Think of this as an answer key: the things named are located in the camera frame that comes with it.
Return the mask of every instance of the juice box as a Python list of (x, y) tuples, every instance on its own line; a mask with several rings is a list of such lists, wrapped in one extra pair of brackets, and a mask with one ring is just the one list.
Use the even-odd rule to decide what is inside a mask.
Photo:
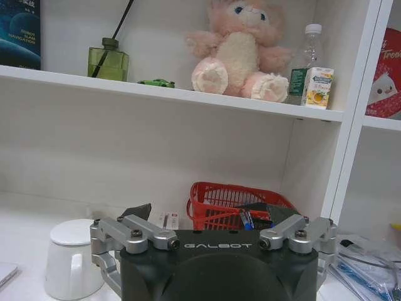
[(334, 69), (310, 68), (305, 78), (301, 105), (327, 109), (333, 77)]
[(40, 0), (0, 0), (0, 65), (40, 70)]

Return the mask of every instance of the white cup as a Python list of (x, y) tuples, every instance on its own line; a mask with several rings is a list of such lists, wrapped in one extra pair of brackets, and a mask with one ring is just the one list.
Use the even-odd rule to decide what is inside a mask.
[(44, 289), (59, 300), (76, 300), (95, 293), (104, 281), (91, 262), (91, 219), (66, 221), (50, 233)]

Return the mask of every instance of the pink plush toy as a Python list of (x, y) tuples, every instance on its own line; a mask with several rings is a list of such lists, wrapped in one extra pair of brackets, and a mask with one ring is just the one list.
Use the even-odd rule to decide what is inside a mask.
[(196, 91), (271, 102), (287, 97), (283, 71), (291, 51), (275, 46), (284, 30), (282, 9), (264, 0), (209, 0), (211, 32), (187, 35), (203, 60), (192, 74)]

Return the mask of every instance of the white desk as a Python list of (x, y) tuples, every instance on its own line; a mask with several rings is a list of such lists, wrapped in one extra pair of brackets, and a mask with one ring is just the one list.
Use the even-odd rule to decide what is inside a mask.
[[(19, 275), (0, 290), (0, 301), (53, 301), (43, 288), (50, 230), (69, 219), (88, 218), (92, 209), (85, 203), (0, 193), (0, 261), (16, 263), (20, 269)], [(95, 209), (117, 217), (125, 208), (96, 206)], [(317, 299), (358, 300), (330, 276)], [(119, 298), (104, 285), (83, 300), (119, 301)]]

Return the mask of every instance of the cup lid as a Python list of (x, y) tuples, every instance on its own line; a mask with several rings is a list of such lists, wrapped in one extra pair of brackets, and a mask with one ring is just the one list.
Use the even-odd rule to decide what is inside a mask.
[(76, 219), (58, 224), (50, 232), (53, 243), (61, 246), (90, 245), (90, 225), (92, 219)]

